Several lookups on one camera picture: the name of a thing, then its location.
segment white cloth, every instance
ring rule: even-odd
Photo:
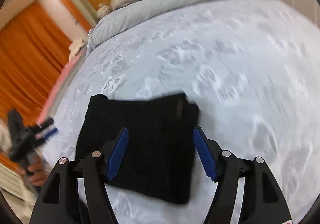
[[[75,39],[69,46],[70,54],[69,61],[71,61],[80,51],[82,47],[84,47],[86,41],[82,38]]]

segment black folded cloth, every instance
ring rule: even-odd
[[[76,160],[129,130],[129,143],[116,177],[108,184],[171,203],[185,204],[195,148],[199,109],[184,93],[150,101],[91,97],[76,146]]]

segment bed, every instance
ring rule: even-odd
[[[60,104],[66,89],[69,87],[70,83],[73,81],[73,78],[78,73],[85,61],[85,50],[86,45],[81,48],[79,53],[64,66],[59,78],[49,93],[39,117],[37,118],[37,124],[41,124],[46,120],[47,117],[53,116],[56,113],[58,105]]]
[[[90,97],[145,100],[184,91],[208,138],[237,157],[263,157],[298,223],[320,192],[320,31],[279,0],[143,0],[104,17],[53,113],[51,166],[75,158]],[[239,181],[231,223],[237,223]],[[173,205],[106,186],[120,224],[200,224],[216,184],[196,156],[191,200]],[[83,182],[79,194],[85,201]]]

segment blue gripper pad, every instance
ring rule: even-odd
[[[108,171],[106,173],[106,177],[109,181],[111,181],[112,178],[117,175],[125,150],[127,149],[128,143],[129,143],[129,131],[127,128],[125,128],[121,133],[121,136],[117,144],[115,145],[108,160]]]
[[[211,152],[206,144],[206,141],[204,140],[204,137],[202,137],[200,131],[197,128],[193,130],[193,143],[195,144],[195,147],[198,151],[205,173],[208,177],[211,178],[212,181],[216,181],[218,175],[216,172],[215,160],[211,155]]]

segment metal screw head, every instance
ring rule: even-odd
[[[99,157],[101,155],[101,153],[99,151],[94,151],[92,153],[92,157]]]
[[[231,153],[228,150],[224,150],[224,151],[222,151],[222,155],[224,157],[229,157],[231,155]]]
[[[64,157],[62,157],[62,158],[59,159],[59,163],[60,163],[60,164],[65,164],[66,162],[67,162],[67,159],[64,158]]]
[[[264,159],[262,157],[257,157],[256,161],[257,161],[257,163],[263,163]]]

